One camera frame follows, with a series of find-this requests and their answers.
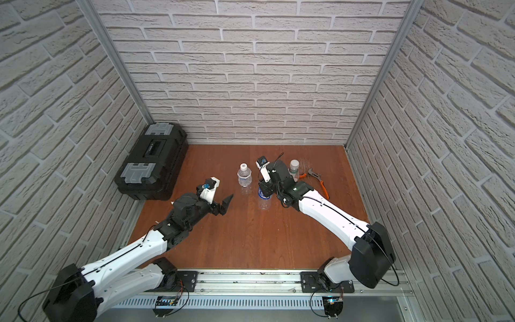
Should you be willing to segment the clear bottle blue label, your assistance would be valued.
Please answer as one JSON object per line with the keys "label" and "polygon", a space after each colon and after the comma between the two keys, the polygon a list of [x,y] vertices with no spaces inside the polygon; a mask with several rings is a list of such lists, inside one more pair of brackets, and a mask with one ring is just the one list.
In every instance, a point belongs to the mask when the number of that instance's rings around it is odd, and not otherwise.
{"label": "clear bottle blue label", "polygon": [[266,211],[271,208],[272,199],[271,196],[266,197],[263,191],[258,188],[258,206],[261,210]]}

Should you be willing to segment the clear labelled bottle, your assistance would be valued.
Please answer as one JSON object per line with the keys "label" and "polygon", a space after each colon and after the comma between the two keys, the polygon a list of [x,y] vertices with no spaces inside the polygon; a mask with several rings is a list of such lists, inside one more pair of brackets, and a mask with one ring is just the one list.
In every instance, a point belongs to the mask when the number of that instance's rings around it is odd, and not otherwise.
{"label": "clear labelled bottle", "polygon": [[252,171],[246,163],[240,164],[240,169],[237,172],[238,182],[240,186],[247,187],[252,183]]}

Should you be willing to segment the grey white bottle cap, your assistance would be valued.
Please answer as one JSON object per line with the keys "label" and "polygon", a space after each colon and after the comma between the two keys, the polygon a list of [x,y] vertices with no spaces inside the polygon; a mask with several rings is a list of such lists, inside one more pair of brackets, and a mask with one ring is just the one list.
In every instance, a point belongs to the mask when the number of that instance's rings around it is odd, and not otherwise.
{"label": "grey white bottle cap", "polygon": [[300,166],[300,162],[298,160],[291,160],[290,161],[290,167],[292,169],[298,169]]}

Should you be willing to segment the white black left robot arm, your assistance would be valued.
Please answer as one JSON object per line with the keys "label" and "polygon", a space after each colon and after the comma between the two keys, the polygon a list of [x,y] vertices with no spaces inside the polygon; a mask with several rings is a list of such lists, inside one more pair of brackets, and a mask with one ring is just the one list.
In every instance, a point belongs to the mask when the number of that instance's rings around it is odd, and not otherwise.
{"label": "white black left robot arm", "polygon": [[141,292],[179,287],[176,267],[162,255],[180,244],[209,213],[225,215],[232,198],[217,203],[212,197],[184,194],[166,219],[139,240],[82,267],[66,266],[42,305],[46,317],[49,321],[94,321]]}

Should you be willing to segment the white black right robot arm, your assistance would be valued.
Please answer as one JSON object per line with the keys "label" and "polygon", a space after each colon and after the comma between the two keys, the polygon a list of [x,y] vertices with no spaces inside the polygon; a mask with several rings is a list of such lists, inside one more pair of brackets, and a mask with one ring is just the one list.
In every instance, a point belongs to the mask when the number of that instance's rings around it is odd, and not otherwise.
{"label": "white black right robot arm", "polygon": [[296,182],[279,159],[270,162],[262,156],[256,166],[262,176],[259,188],[264,197],[276,195],[282,206],[313,218],[351,251],[349,256],[328,259],[318,269],[317,282],[324,290],[353,279],[367,288],[375,288],[393,268],[396,256],[382,224],[362,221],[339,209],[306,182]]}

